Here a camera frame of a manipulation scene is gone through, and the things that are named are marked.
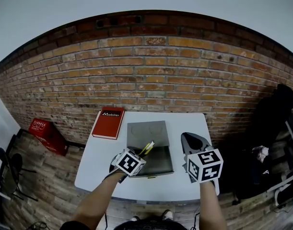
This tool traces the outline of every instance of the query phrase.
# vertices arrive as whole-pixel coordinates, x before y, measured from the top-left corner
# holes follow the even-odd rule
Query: wooden floor
[[[24,133],[16,140],[10,156],[15,153],[23,156],[25,168],[37,171],[36,174],[24,172],[20,185],[23,192],[36,197],[38,202],[27,198],[24,201],[17,198],[4,200],[3,223],[12,229],[24,230],[36,221],[43,221],[51,230],[58,230],[71,218],[86,195],[86,192],[74,186],[83,150],[70,147],[66,157],[61,157],[47,151],[33,136]],[[293,221],[293,205],[284,208],[286,212],[274,210],[273,194],[262,194],[244,200],[237,206],[232,206],[231,194],[220,195],[219,200],[230,230],[275,230]],[[145,218],[151,214],[161,215],[166,209],[172,210],[175,220],[190,229],[194,212],[199,212],[199,203],[143,205],[111,200],[107,210],[108,229],[113,229],[134,215]],[[105,229],[103,220],[98,229]]]

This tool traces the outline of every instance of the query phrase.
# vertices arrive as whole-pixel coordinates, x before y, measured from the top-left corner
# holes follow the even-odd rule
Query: black chair
[[[15,194],[15,192],[17,192],[27,198],[30,198],[34,201],[38,201],[37,199],[24,194],[19,188],[19,185],[18,185],[19,184],[19,175],[20,175],[19,171],[22,170],[22,163],[19,163],[19,159],[14,159],[13,161],[15,161],[17,163],[16,166],[18,166],[18,169],[20,169],[20,170],[18,170],[15,166],[13,166],[11,164],[12,160],[10,160],[9,157],[7,156],[7,154],[5,153],[5,151],[2,148],[0,148],[0,160],[2,161],[2,164],[4,166],[7,166],[9,168],[9,170],[7,171],[4,178],[2,176],[3,170],[0,169],[0,180],[1,180],[1,184],[4,186],[4,190],[8,194],[12,194],[21,200],[23,200],[23,198],[18,196],[17,194]]]
[[[27,170],[27,169],[23,168],[23,158],[22,158],[21,154],[19,154],[19,153],[15,153],[11,157],[10,163],[17,170],[18,173],[20,173],[21,171],[36,173],[36,171]]]

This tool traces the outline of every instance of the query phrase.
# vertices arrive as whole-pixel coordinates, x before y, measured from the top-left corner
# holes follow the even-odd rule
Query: brick wall
[[[132,11],[77,21],[35,38],[0,63],[0,97],[27,129],[51,120],[85,143],[105,105],[201,112],[211,138],[243,132],[278,83],[293,89],[293,54],[219,19]]]

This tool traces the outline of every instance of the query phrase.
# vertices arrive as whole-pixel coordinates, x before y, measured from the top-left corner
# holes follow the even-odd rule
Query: white table
[[[92,191],[102,182],[109,173],[113,157],[126,147],[127,123],[161,120],[166,123],[174,173],[153,179],[126,178],[122,184],[117,185],[112,196],[129,200],[161,202],[200,199],[199,184],[191,183],[182,167],[185,161],[180,141],[182,133],[191,132],[205,137],[211,144],[205,116],[200,113],[125,112],[117,140],[95,138],[90,134],[79,165],[75,186]],[[218,180],[215,180],[215,186],[218,195]]]

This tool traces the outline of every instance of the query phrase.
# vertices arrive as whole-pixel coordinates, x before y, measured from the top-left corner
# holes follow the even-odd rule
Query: white wall
[[[210,15],[256,30],[293,52],[293,0],[0,0],[0,61],[63,24],[130,10]]]
[[[12,136],[16,135],[19,130],[20,126],[0,99],[0,147],[6,150]]]

